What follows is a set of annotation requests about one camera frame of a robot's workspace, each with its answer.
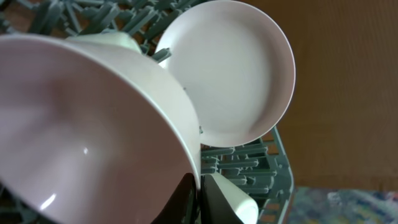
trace brown wall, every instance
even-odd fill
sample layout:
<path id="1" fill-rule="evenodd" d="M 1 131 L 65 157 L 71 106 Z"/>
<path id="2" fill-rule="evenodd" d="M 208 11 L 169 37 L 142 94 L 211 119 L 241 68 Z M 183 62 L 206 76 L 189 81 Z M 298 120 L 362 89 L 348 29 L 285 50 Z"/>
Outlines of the brown wall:
<path id="1" fill-rule="evenodd" d="M 278 124 L 297 185 L 398 189 L 398 1 L 245 0 L 292 45 Z"/>

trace dish rack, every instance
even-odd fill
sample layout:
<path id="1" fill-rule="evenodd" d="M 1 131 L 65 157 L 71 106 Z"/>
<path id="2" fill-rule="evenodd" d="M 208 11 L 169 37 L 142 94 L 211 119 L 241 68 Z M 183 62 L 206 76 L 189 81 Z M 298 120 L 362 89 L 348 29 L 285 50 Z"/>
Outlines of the dish rack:
<path id="1" fill-rule="evenodd" d="M 12 0 L 0 0 L 0 34 L 19 33 L 7 20 Z M 33 11 L 28 33 L 68 37 L 123 31 L 142 53 L 161 62 L 169 49 L 154 53 L 163 31 L 191 7 L 206 0 L 14 0 Z M 202 146 L 201 173 L 219 172 L 250 195 L 259 206 L 258 223 L 282 223 L 294 182 L 276 127 L 249 144 L 229 148 Z M 0 184 L 0 223 L 53 223 L 29 208 Z"/>

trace white cup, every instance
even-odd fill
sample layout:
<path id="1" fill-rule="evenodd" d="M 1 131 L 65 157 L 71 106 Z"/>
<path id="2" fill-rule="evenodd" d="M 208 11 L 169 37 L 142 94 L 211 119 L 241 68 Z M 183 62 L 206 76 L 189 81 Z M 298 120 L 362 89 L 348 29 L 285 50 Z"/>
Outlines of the white cup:
<path id="1" fill-rule="evenodd" d="M 68 37 L 67 40 L 115 45 L 131 49 L 140 54 L 142 53 L 141 48 L 139 47 L 137 42 L 125 32 L 79 35 L 76 37 Z"/>
<path id="2" fill-rule="evenodd" d="M 209 174 L 223 193 L 229 206 L 244 224 L 256 224 L 259 207 L 256 201 L 219 173 Z"/>
<path id="3" fill-rule="evenodd" d="M 179 83 L 112 45 L 0 36 L 0 181 L 60 223 L 149 223 L 187 172 L 199 124 Z"/>

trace plate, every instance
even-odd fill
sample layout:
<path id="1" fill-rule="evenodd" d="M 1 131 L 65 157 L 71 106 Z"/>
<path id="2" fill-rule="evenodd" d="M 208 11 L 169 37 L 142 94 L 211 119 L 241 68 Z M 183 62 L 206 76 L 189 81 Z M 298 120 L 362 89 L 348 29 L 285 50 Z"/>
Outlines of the plate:
<path id="1" fill-rule="evenodd" d="M 171 23 L 157 50 L 197 111 L 201 143 L 238 146 L 262 136 L 292 98 L 295 65 L 279 26 L 245 3 L 199 4 Z"/>

